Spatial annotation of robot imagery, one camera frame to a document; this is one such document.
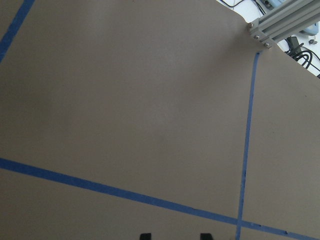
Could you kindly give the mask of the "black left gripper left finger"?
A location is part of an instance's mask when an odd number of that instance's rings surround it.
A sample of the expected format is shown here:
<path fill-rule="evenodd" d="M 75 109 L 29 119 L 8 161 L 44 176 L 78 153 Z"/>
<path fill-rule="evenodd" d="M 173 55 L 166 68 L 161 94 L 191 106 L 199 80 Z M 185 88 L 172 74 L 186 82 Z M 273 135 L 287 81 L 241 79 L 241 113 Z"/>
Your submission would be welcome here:
<path fill-rule="evenodd" d="M 141 233 L 139 236 L 139 240 L 152 240 L 152 234 L 149 233 Z"/>

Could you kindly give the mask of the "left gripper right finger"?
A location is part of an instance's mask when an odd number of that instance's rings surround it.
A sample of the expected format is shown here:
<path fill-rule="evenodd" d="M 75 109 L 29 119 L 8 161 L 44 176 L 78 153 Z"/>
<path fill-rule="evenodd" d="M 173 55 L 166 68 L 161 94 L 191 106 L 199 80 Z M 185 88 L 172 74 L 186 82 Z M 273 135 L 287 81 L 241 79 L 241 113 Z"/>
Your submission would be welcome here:
<path fill-rule="evenodd" d="M 200 240 L 213 240 L 211 233 L 200 233 Z"/>

